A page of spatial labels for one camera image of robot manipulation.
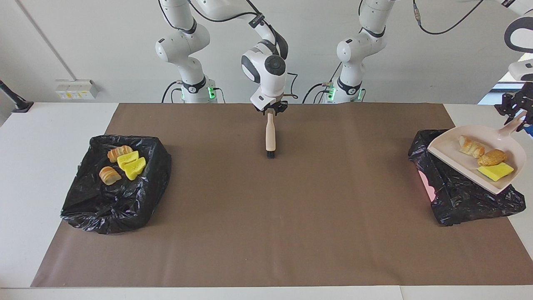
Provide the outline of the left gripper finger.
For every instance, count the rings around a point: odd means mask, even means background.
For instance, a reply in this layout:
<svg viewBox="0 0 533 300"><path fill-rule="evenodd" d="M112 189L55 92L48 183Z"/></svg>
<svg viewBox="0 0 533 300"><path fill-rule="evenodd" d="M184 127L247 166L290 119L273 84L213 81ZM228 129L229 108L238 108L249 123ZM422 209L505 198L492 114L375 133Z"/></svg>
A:
<svg viewBox="0 0 533 300"><path fill-rule="evenodd" d="M518 102L520 110L526 111L525 118L518 126L518 132L525 129L526 133L532 133L533 125L533 101L532 100L520 100Z"/></svg>
<svg viewBox="0 0 533 300"><path fill-rule="evenodd" d="M518 106L520 99L521 92L507 92L502 95L501 114L508 116L508 119L505 121L504 125L507 125L516 117L517 112L520 110L520 107Z"/></svg>

